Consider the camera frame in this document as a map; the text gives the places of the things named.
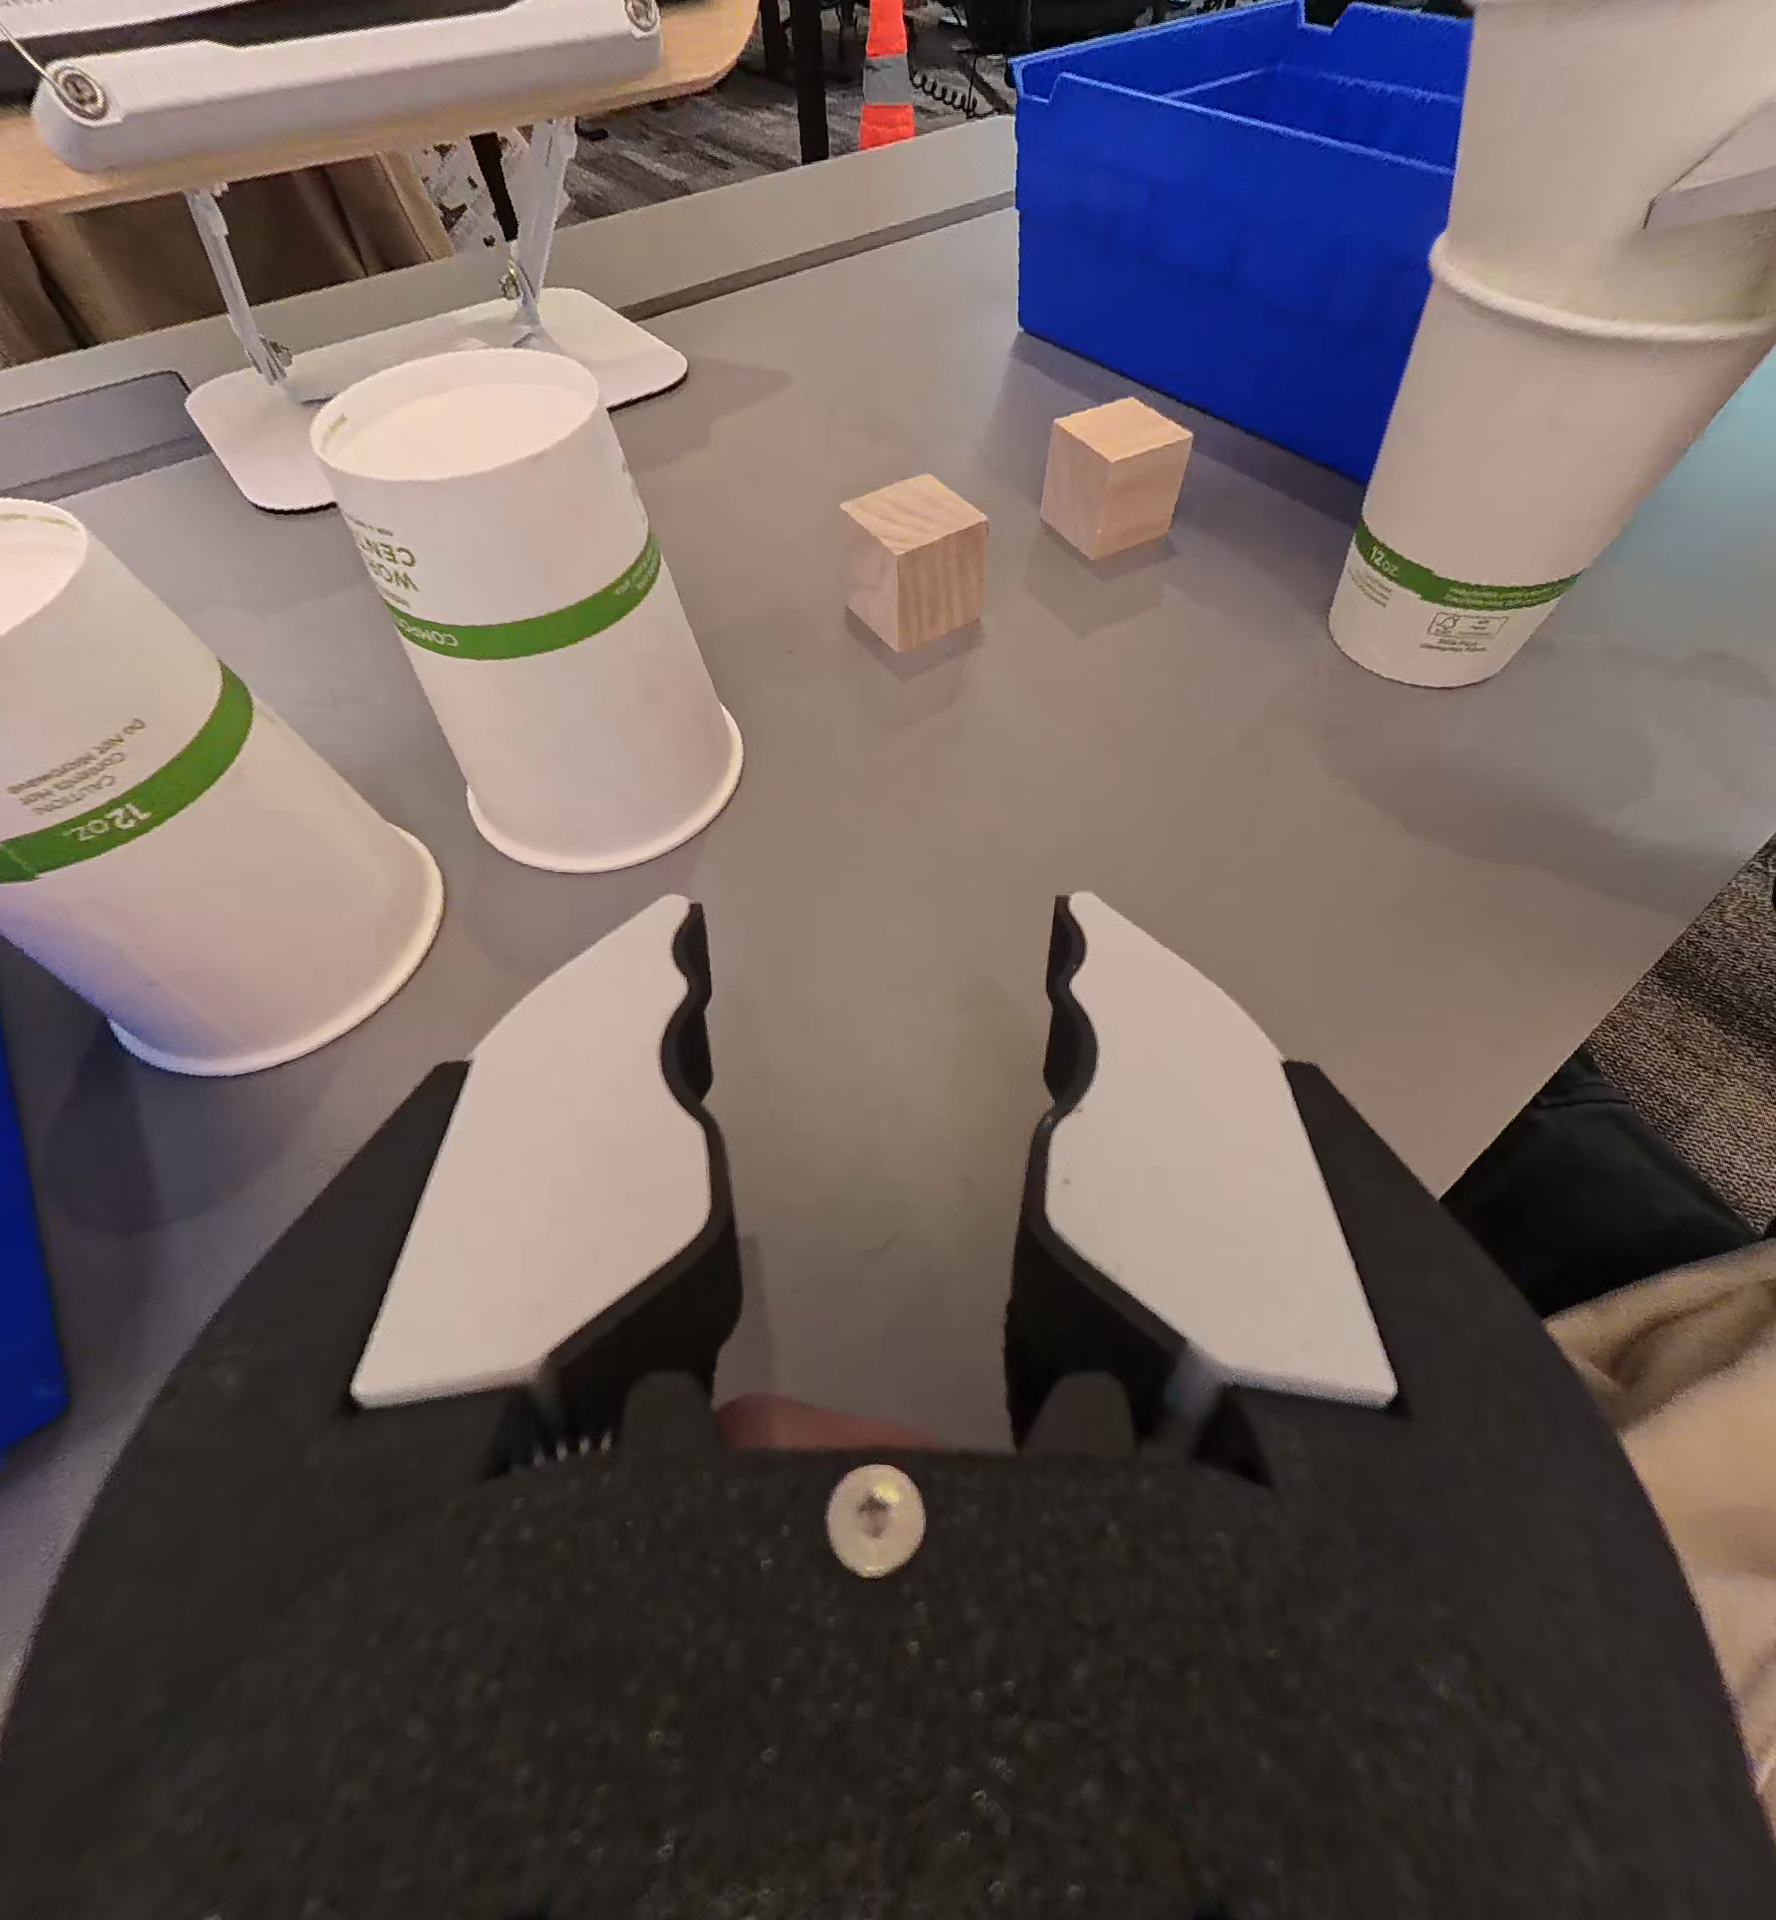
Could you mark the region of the white paper cup green band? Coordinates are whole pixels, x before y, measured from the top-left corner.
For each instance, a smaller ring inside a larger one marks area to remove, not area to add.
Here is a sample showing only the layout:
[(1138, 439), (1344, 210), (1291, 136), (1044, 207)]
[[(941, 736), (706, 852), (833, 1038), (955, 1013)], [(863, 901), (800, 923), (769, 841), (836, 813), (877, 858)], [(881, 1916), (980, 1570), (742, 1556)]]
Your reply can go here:
[(384, 820), (81, 518), (0, 498), (0, 939), (158, 1069), (296, 1062), (444, 916)]
[(1432, 289), (1331, 603), (1331, 641), (1408, 685), (1499, 676), (1776, 345), (1760, 313), (1635, 322)]
[(1744, 322), (1776, 210), (1647, 228), (1776, 98), (1776, 3), (1475, 3), (1447, 253), (1486, 287), (1626, 322)]
[(417, 359), (327, 400), (312, 445), (496, 852), (612, 873), (726, 813), (742, 730), (590, 369)]

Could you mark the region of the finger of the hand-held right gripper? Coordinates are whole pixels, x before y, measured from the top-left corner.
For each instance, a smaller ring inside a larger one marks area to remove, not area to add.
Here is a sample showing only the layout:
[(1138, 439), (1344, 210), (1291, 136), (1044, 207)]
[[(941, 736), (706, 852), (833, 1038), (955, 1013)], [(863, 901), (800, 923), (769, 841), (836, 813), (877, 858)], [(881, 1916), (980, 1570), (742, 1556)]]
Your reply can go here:
[(1650, 204), (1644, 228), (1693, 228), (1776, 210), (1776, 98)]

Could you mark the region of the person's dark trousers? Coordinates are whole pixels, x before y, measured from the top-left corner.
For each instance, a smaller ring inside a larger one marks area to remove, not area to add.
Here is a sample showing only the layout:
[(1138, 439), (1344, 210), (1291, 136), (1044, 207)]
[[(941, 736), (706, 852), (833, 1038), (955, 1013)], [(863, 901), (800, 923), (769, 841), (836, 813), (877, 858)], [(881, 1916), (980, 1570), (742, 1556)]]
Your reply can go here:
[(1542, 1318), (1751, 1248), (1763, 1235), (1581, 1047), (1444, 1192)]

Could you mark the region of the person's cream sweatshirt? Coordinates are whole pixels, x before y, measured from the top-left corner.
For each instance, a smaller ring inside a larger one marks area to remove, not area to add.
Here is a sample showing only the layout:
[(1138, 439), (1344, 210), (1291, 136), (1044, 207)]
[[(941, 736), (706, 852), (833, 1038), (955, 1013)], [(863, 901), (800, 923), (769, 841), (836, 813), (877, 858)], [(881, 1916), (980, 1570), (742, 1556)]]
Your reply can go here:
[(1690, 1578), (1776, 1837), (1776, 1238), (1546, 1322)]

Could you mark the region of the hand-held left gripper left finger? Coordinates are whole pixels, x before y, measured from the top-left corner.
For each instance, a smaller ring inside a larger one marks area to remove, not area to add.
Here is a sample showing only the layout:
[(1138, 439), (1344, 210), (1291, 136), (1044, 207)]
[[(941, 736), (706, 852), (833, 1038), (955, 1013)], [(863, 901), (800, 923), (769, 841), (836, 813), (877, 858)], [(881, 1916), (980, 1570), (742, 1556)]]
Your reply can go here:
[(527, 1391), (593, 1454), (642, 1381), (684, 1374), (710, 1405), (744, 1291), (709, 999), (706, 911), (663, 897), (477, 1045), (349, 1381), (362, 1409)]

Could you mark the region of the tan cloth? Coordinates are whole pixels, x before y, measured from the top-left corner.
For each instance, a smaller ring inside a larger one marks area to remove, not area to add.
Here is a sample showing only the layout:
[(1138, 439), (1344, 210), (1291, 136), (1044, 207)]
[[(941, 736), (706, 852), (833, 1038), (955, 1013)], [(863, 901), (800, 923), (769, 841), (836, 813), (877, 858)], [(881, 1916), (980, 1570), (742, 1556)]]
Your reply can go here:
[[(242, 180), (221, 196), (252, 303), (447, 261), (442, 215), (408, 157)], [(0, 357), (35, 364), (225, 313), (183, 196), (0, 218)]]

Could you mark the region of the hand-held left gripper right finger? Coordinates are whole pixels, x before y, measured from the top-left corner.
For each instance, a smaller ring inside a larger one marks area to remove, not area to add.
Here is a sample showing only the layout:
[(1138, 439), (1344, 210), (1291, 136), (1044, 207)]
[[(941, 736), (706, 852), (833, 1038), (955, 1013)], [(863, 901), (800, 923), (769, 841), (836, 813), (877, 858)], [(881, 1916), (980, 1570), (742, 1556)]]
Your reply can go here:
[(1056, 1394), (1114, 1385), (1131, 1448), (1201, 1457), (1230, 1391), (1398, 1403), (1291, 1062), (1191, 963), (1091, 891), (1046, 950), (1046, 1115), (1004, 1310), (1019, 1448)]

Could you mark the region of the orange traffic cone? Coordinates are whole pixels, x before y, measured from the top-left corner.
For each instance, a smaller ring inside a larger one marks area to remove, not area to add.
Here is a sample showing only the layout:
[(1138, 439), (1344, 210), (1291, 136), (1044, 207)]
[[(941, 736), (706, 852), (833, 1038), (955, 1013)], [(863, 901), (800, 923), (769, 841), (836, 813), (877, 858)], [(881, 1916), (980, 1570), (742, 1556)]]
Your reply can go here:
[(919, 136), (906, 7), (867, 3), (858, 151), (884, 151)]

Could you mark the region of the wooden cube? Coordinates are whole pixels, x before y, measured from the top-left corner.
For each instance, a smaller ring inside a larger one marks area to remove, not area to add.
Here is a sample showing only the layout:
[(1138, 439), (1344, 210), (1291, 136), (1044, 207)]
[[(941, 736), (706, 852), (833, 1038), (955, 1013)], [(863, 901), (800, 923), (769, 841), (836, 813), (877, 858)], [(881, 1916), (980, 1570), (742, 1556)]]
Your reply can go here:
[(839, 508), (846, 604), (892, 653), (913, 656), (980, 621), (991, 520), (934, 474)]
[(1089, 562), (1170, 537), (1194, 434), (1138, 399), (1053, 424), (1044, 525)]

